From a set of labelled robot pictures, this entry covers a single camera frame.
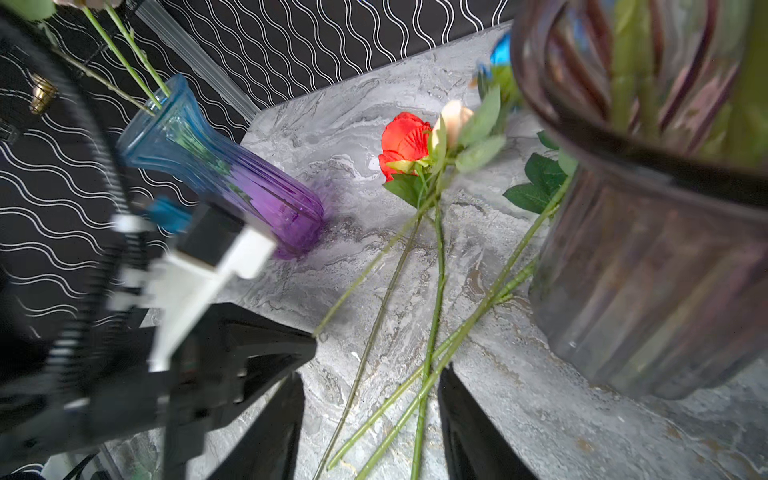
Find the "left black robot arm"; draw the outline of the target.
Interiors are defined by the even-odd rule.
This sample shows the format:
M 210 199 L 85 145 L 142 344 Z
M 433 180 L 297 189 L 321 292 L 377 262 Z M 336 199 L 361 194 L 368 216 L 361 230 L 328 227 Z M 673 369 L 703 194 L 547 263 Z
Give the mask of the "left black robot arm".
M 100 445 L 164 432 L 184 479 L 207 436 L 275 397 L 213 470 L 291 479 L 305 331 L 222 303 L 311 249 L 315 194 L 211 127 L 175 75 L 118 130 L 47 32 L 1 5 L 1 475 L 105 479 Z

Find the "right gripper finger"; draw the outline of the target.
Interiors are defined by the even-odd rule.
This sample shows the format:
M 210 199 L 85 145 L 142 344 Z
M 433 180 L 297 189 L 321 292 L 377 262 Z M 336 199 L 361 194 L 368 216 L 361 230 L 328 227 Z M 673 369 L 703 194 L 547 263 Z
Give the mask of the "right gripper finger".
M 438 403 L 451 479 L 533 479 L 534 473 L 491 422 L 452 366 L 442 370 Z

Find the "blue rose stem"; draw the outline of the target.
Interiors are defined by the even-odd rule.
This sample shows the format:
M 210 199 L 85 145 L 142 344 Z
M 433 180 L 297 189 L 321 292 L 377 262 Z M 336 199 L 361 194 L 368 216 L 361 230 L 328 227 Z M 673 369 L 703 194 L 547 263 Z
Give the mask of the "blue rose stem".
M 349 283 L 410 215 L 385 192 L 372 167 L 374 147 L 399 112 L 435 118 L 442 101 L 470 103 L 477 96 L 463 81 L 470 67 L 502 35 L 495 27 L 413 58 L 332 86 L 315 97 L 316 118 L 335 159 L 349 158 L 360 174 L 337 175 L 339 198 L 329 241 L 345 244 L 334 276 Z M 446 329 L 470 316 L 534 217 L 502 197 L 523 176 L 522 158 L 533 151 L 536 122 L 511 122 L 502 158 L 457 180 L 446 201 L 448 284 Z M 434 235 L 422 232 L 392 300 L 372 363 L 348 425 L 355 428 L 421 363 L 434 300 Z M 579 387 L 574 370 L 556 359 L 532 322 L 525 294 L 485 315 L 455 357 L 461 378 L 489 411 L 504 438 L 544 479 L 584 479 L 588 472 L 567 418 L 566 397 Z

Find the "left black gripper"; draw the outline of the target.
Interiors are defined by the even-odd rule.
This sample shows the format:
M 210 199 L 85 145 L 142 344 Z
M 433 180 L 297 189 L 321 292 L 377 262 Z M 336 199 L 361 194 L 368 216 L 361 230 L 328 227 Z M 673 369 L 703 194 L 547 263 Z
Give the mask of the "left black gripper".
M 153 328 L 128 333 L 116 358 L 84 392 L 84 404 L 56 401 L 32 373 L 1 393 L 19 406 L 1 416 L 3 467 L 161 428 L 163 475 L 186 476 L 206 435 L 230 425 L 263 394 L 273 397 L 209 479 L 293 479 L 305 407 L 299 368 L 317 349 L 308 332 L 232 303 L 211 305 L 173 355 L 148 371 Z

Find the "cream bud flower stem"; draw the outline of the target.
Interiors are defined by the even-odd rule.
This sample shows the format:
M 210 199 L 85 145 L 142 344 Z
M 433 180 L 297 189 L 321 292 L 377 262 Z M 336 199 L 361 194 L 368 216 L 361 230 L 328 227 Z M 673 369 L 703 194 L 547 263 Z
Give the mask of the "cream bud flower stem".
M 333 304 L 315 328 L 315 338 L 320 336 L 373 268 L 404 237 L 402 234 L 410 220 L 415 216 L 420 216 L 422 220 L 429 211 L 435 209 L 443 192 L 457 174 L 476 171 L 498 156 L 506 144 L 505 135 L 495 131 L 501 115 L 502 94 L 498 86 L 485 94 L 475 110 L 458 100 L 451 101 L 443 107 L 436 123 L 430 123 L 432 133 L 429 138 L 429 154 L 419 162 L 420 169 L 410 175 L 397 174 L 394 182 L 387 184 L 379 166 L 385 178 L 385 190 L 413 207 L 415 213 Z

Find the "blue purple glass vase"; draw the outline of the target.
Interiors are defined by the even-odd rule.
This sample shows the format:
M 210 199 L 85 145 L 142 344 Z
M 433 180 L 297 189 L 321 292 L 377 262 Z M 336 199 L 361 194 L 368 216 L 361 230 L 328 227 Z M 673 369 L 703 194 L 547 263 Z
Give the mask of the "blue purple glass vase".
M 158 90 L 117 140 L 131 168 L 176 177 L 199 197 L 217 196 L 267 224 L 278 240 L 275 255 L 308 253 L 319 239 L 324 209 L 318 196 L 283 170 L 216 131 L 184 76 Z

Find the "smoky pink glass vase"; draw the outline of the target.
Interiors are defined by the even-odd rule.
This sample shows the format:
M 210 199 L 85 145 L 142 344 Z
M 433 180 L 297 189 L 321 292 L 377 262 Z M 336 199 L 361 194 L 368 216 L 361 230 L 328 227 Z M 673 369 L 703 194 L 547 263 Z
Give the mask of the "smoky pink glass vase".
M 526 105 L 575 161 L 529 295 L 589 382 L 678 400 L 767 350 L 763 1 L 528 1 Z

